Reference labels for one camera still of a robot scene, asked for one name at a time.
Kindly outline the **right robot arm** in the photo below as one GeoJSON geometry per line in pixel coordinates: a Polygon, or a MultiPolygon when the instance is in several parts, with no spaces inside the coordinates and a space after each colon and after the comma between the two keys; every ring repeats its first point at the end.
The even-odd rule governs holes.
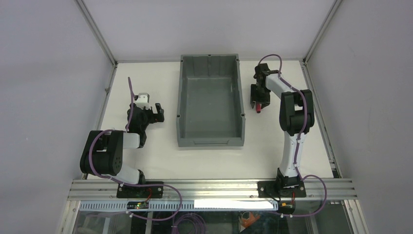
{"type": "Polygon", "coordinates": [[[299,90],[266,63],[255,68],[255,83],[250,86],[250,105],[257,113],[270,104],[274,93],[280,99],[279,124],[284,132],[282,162],[277,169],[274,190],[297,189],[302,183],[300,159],[307,134],[315,124],[313,94],[299,90]]]}

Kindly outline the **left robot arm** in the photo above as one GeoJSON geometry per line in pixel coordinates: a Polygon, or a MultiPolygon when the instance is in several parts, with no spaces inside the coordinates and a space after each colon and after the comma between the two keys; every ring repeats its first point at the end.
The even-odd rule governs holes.
{"type": "Polygon", "coordinates": [[[150,124],[164,122],[164,109],[155,103],[150,107],[131,105],[127,111],[125,130],[90,131],[80,159],[83,173],[111,179],[121,185],[146,184],[144,173],[123,163],[123,151],[143,148],[147,141],[146,129],[150,124]]]}

